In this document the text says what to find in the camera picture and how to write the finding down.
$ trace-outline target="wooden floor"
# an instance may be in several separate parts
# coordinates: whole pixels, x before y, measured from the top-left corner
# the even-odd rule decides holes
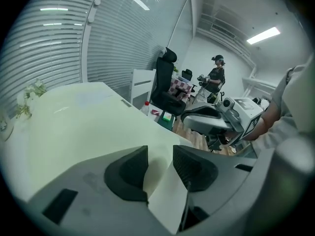
[[[192,101],[193,99],[187,102],[187,106],[191,105]],[[184,127],[180,117],[177,117],[177,120],[174,122],[173,132],[191,141],[195,148],[209,152],[205,136],[192,131],[190,128]],[[214,150],[213,153],[234,155],[229,147],[221,147],[221,151]]]

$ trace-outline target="black office chair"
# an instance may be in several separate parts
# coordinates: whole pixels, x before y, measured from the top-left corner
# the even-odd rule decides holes
[[[182,71],[182,77],[186,80],[191,81],[192,78],[192,71],[190,71],[189,69],[186,69],[186,71]],[[196,85],[192,84],[192,89],[191,92],[195,92],[195,90],[193,89]]]
[[[180,116],[186,104],[168,93],[174,70],[173,63],[176,60],[176,54],[168,48],[163,57],[157,59],[157,87],[152,93],[151,100],[158,108],[174,116]]]

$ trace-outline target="black shirt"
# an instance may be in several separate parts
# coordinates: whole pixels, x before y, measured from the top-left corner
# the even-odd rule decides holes
[[[222,83],[225,82],[224,69],[222,66],[213,68],[212,71],[208,74],[208,76],[210,76],[211,80],[215,80],[215,81],[221,80]],[[218,86],[219,86],[219,84],[215,84],[215,83],[211,83],[211,82],[202,84],[203,88],[205,88],[209,92],[214,92],[214,93],[219,92]]]

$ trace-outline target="checkered tablecloth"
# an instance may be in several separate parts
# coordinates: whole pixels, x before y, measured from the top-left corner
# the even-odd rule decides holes
[[[190,97],[192,84],[180,81],[179,79],[172,77],[171,80],[171,87],[168,90],[168,93],[171,95],[175,95],[177,92],[177,88],[185,91],[186,93],[181,92],[177,98],[181,99],[185,103],[187,102],[187,99]]]

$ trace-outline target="ceiling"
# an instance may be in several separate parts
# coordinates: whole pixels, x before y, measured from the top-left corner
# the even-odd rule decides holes
[[[259,69],[285,71],[311,54],[308,38],[283,0],[204,0],[202,16],[206,15],[243,40]],[[246,42],[272,27],[281,34],[253,45]]]

